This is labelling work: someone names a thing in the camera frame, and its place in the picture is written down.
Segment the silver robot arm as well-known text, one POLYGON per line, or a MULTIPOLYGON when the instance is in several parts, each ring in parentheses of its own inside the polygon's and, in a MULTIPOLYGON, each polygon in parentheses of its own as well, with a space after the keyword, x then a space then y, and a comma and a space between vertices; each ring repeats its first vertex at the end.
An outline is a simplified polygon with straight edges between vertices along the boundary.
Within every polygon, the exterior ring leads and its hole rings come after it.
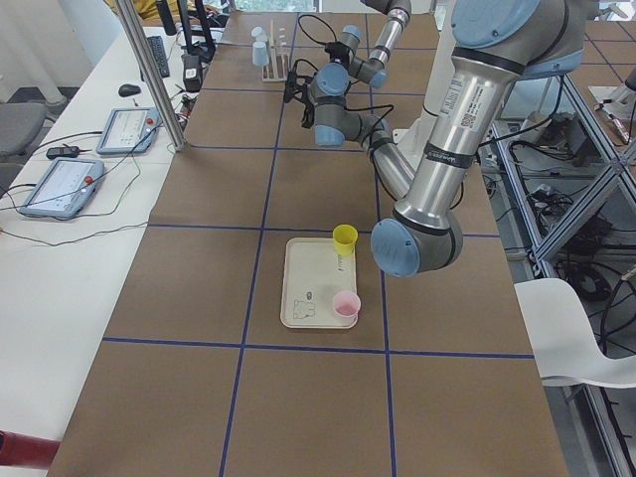
POLYGON ((372 88, 380 88, 388 79, 387 65, 392 51, 410 21, 411 2, 409 0, 366 0, 363 4, 385 14, 386 22, 367 59, 357 56, 362 33, 355 25, 345 26, 338 37, 345 47, 345 56, 341 63, 350 77, 372 88))
POLYGON ((386 15, 372 54, 361 59, 361 32, 349 26, 324 47, 329 60, 312 76, 290 72, 284 100, 304 107, 303 126, 317 145, 365 147, 395 205, 372 231, 378 267, 396 277, 451 264, 463 235, 451 206, 506 92, 519 80, 561 76, 583 56, 587 6, 582 1, 459 1, 451 14, 454 73, 417 164, 410 164, 382 120, 350 109, 352 80, 386 82, 387 65, 407 27, 406 1, 376 1, 386 15))

